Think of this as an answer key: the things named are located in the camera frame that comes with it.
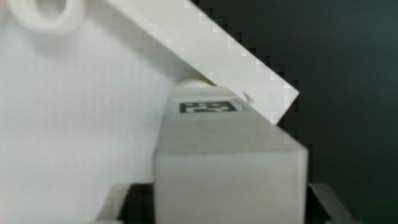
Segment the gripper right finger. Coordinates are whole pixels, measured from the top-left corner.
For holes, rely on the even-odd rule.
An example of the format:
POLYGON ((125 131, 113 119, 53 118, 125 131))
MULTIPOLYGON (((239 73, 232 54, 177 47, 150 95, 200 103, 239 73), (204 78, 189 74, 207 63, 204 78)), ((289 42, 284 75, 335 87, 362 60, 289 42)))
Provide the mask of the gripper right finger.
POLYGON ((324 183, 310 183, 307 186, 305 224, 363 224, 353 218, 324 183))

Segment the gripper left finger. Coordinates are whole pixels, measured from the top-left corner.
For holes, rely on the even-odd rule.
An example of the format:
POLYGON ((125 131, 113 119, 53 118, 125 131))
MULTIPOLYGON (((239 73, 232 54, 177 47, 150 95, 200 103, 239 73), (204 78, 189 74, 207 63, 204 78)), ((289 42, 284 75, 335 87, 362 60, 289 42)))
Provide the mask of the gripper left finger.
POLYGON ((116 183, 97 216, 86 224, 156 224, 150 183, 116 183))

